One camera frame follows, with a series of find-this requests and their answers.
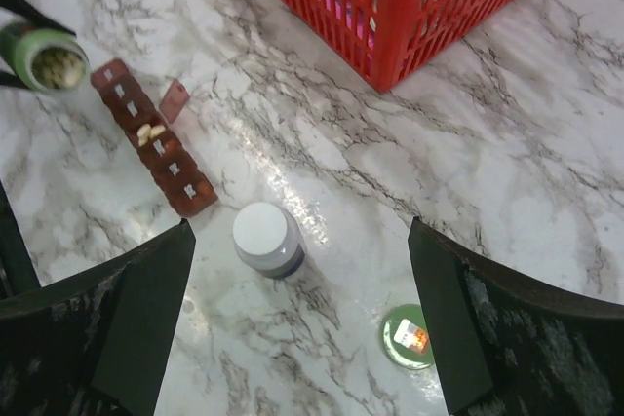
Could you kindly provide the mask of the green supplement bottle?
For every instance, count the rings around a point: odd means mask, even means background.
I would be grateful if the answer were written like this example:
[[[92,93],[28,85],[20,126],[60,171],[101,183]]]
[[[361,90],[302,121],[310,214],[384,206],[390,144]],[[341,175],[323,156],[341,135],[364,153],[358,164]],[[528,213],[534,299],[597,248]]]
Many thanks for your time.
[[[22,80],[23,90],[50,96],[75,92],[91,70],[73,36],[25,20],[1,28],[1,59],[9,67],[7,72]]]

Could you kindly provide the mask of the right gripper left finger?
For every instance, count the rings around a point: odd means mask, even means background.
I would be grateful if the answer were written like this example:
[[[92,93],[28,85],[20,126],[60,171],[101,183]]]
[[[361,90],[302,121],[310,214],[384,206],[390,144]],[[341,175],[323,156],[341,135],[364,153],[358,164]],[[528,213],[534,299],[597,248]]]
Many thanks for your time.
[[[153,414],[195,245],[182,219],[116,258],[3,295],[2,414]]]

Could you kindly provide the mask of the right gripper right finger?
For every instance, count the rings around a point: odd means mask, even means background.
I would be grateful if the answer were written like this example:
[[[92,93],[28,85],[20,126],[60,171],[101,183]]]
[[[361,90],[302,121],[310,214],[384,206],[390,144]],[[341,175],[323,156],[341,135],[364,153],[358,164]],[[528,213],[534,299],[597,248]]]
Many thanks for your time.
[[[622,305],[494,262],[419,218],[408,244],[448,414],[622,414]]]

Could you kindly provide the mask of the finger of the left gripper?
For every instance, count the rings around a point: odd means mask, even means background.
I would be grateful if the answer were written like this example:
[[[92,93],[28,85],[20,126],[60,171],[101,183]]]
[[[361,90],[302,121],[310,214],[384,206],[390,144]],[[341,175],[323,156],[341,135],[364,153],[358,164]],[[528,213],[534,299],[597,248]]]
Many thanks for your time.
[[[53,29],[62,33],[76,36],[76,33],[41,13],[26,0],[0,0],[1,9],[28,20],[39,28]]]
[[[22,80],[4,70],[0,71],[0,87],[1,88],[11,88],[11,89],[21,89],[22,88]]]

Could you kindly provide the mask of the brown weekly pill organizer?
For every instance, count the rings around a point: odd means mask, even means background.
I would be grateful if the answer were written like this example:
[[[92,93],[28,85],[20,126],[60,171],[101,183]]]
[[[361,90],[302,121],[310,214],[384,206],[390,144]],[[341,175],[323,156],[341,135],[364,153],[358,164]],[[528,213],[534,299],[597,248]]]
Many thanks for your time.
[[[217,201],[212,184],[123,60],[98,68],[91,84],[178,215],[195,216]]]

